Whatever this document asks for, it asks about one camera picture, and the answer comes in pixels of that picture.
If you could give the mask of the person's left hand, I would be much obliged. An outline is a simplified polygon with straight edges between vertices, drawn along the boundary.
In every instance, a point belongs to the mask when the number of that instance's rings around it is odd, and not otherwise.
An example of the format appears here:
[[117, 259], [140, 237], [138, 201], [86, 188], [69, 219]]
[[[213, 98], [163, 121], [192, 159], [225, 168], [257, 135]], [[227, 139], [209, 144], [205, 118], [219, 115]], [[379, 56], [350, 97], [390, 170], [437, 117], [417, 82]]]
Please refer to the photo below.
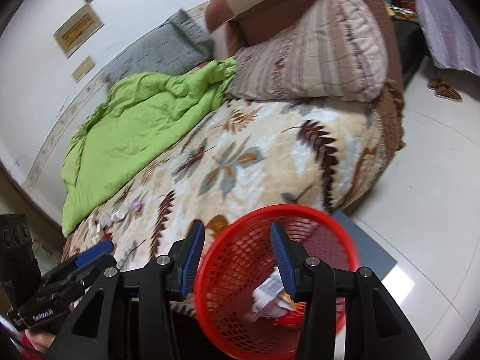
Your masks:
[[46, 353], [51, 347], [56, 336], [48, 331], [32, 331], [30, 329], [24, 330], [24, 335], [35, 350], [41, 353]]

